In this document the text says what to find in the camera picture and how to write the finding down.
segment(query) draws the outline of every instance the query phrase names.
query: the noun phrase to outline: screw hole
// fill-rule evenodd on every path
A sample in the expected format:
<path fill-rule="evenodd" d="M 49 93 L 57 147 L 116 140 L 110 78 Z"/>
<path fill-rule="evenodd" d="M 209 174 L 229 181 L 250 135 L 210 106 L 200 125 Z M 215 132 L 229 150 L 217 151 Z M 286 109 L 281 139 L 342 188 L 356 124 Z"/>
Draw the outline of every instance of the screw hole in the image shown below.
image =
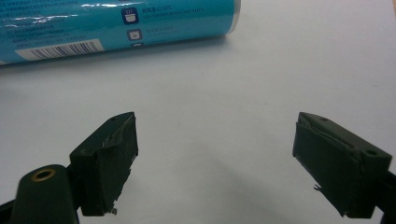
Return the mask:
<path fill-rule="evenodd" d="M 366 152 L 367 152 L 369 155 L 371 155 L 371 156 L 376 156 L 376 152 L 375 152 L 375 151 L 367 150 Z"/>
<path fill-rule="evenodd" d="M 32 176 L 32 180 L 35 182 L 40 182 L 44 181 L 47 179 L 50 179 L 55 175 L 55 170 L 54 169 L 43 169 L 35 172 L 35 174 Z"/>

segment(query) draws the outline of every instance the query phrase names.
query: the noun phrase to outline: barcode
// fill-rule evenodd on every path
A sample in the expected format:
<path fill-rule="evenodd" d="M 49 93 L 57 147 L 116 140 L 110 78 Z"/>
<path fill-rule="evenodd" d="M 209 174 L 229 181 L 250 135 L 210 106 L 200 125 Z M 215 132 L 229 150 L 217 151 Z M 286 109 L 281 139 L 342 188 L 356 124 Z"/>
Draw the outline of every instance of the barcode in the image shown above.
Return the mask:
<path fill-rule="evenodd" d="M 33 49 L 15 50 L 22 58 L 35 61 L 104 51 L 99 39 L 85 40 Z"/>

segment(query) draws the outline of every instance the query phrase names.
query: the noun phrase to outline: teal can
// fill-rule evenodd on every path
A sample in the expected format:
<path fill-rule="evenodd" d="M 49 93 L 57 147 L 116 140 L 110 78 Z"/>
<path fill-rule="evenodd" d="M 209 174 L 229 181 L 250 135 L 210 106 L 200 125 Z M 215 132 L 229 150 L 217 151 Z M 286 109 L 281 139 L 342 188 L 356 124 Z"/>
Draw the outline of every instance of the teal can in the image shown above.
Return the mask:
<path fill-rule="evenodd" d="M 0 65 L 216 35 L 240 0 L 0 0 Z"/>

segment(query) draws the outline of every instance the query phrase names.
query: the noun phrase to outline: white table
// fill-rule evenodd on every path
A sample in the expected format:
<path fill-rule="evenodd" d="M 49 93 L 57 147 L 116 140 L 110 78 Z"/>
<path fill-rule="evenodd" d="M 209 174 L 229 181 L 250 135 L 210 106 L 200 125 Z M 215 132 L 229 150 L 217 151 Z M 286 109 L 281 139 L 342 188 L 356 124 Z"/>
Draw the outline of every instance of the white table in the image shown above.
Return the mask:
<path fill-rule="evenodd" d="M 0 203 L 134 111 L 119 213 L 83 224 L 379 223 L 341 218 L 291 150 L 305 111 L 396 156 L 395 75 L 390 0 L 244 1 L 225 38 L 2 66 Z"/>

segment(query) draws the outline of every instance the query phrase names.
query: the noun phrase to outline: cylindrical container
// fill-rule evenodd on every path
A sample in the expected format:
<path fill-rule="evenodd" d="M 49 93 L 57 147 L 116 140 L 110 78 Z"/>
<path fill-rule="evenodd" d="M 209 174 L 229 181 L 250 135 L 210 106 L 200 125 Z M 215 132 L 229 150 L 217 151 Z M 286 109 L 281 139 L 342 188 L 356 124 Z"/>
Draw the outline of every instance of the cylindrical container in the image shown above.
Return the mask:
<path fill-rule="evenodd" d="M 0 0 L 0 64 L 230 33 L 240 0 Z"/>

